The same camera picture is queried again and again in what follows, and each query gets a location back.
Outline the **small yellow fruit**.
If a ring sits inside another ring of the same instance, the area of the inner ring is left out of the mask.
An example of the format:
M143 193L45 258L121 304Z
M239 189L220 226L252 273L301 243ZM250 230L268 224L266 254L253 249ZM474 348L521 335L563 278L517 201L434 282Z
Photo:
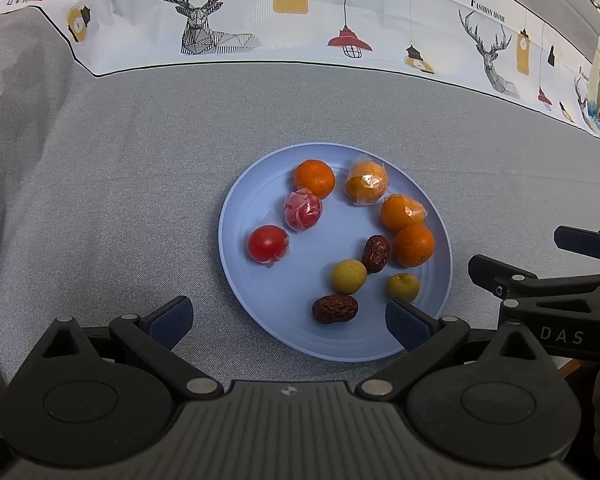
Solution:
M398 273L388 279L386 292L389 298L411 304L420 291L420 281L414 274Z

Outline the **bare orange mandarin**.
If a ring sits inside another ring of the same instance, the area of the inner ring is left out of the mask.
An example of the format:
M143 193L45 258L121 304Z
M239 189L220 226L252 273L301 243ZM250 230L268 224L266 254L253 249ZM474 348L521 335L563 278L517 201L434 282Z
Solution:
M396 233L393 240L393 258L406 268L425 263L434 253L436 241L430 229L421 224L406 226Z
M306 188L324 200L334 190L336 177L326 162L307 159L294 170L294 186Z

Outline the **dark red jujube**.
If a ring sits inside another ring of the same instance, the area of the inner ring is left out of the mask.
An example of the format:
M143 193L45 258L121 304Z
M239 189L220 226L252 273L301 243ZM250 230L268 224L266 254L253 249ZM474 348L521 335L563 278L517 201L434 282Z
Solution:
M312 304L312 315L321 324L345 323L358 314L358 302L345 294L335 294L318 298Z
M388 263L390 252L390 243L384 236L373 235L366 240L361 262L367 273L379 273Z

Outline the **yellow-green small round fruit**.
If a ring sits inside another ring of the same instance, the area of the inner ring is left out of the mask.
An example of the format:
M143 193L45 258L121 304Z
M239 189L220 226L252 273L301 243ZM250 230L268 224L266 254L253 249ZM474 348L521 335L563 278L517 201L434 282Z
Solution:
M354 294L365 284L366 278L366 267L360 260L343 260L332 268L332 287L340 294Z

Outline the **plastic orange mandarin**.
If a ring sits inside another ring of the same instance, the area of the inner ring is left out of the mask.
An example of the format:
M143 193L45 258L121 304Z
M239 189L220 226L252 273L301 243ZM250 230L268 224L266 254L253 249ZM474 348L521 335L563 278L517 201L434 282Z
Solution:
M389 195L380 208L380 220L392 232L399 232L413 224L423 224L426 217L424 205L404 194Z

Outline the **smooth red tomato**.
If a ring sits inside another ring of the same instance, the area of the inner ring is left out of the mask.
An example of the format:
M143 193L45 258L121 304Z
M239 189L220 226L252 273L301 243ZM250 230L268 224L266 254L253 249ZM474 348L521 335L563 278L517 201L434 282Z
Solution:
M283 259L289 249L288 234L279 226L259 226L248 237L247 252L257 263L270 266Z

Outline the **pale orange mandarin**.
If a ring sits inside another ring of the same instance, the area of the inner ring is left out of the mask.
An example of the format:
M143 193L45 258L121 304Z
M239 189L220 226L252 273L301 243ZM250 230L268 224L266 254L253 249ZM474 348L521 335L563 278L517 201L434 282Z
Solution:
M349 168L344 189L356 206L377 203L388 190L385 166L368 156L360 156Z

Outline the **crinkly red tomato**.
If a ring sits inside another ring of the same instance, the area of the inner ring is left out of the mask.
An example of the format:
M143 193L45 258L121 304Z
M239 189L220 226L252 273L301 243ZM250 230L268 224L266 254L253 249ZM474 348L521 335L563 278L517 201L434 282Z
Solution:
M313 228L323 212L322 200L308 188L291 192L284 203L286 225L296 232Z

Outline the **blue round plate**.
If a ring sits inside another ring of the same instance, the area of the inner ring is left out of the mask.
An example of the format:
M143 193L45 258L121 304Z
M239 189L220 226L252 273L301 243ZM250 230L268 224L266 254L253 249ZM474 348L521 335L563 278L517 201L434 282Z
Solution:
M324 200L316 226L290 231L287 255L272 266L248 255L251 232L265 224L284 226L284 201L292 190L292 173L300 162L318 159L334 170L335 189ZM436 242L427 262L411 272L419 279L416 307L432 318L449 297L453 257L448 231L432 201L404 171L381 157L352 146L306 143L267 154L248 167L227 193L219 220L219 254L230 288L245 311L271 336L308 356L337 362L368 362L393 356L403 347L385 322L386 285L401 272L390 260L370 275L355 293L358 314L345 323L314 320L312 304L332 293L330 274L342 260L361 257L366 240L388 236L379 218L380 206L358 206L344 190L351 166L378 162L387 171L388 191L418 200L427 211L426 227Z

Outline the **grey deer print sofa cover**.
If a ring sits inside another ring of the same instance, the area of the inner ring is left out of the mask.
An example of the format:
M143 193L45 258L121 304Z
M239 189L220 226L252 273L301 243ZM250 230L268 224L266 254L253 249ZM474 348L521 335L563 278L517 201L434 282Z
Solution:
M193 300L178 353L233 379L357 382L375 363L327 362L268 336L218 255L224 196L289 144L364 148L410 174L449 231L446 308L491 327L468 259L543 276L600 272L555 247L600 230L600 141L545 115L412 76L304 64L151 68L97 78L39 11L0 16L0 395L48 324L86 326Z

